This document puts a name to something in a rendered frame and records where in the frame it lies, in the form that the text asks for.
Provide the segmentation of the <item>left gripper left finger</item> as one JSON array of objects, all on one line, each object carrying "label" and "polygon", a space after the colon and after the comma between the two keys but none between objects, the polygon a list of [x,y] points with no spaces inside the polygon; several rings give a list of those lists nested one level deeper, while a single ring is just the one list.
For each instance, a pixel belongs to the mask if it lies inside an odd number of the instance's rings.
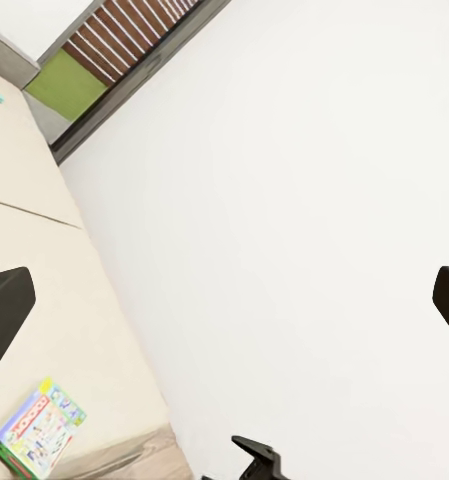
[{"label": "left gripper left finger", "polygon": [[36,303],[27,266],[0,272],[0,362]]}]

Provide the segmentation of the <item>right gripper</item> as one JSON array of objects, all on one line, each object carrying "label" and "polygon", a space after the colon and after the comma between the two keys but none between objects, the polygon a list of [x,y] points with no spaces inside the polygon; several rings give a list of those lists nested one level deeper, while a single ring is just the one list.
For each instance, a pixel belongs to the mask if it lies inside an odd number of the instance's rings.
[{"label": "right gripper", "polygon": [[[250,477],[249,480],[289,480],[281,473],[281,455],[277,453],[270,445],[257,443],[251,439],[235,435],[231,441],[238,445],[253,457],[261,462],[260,467]],[[202,480],[212,480],[204,476]]]}]

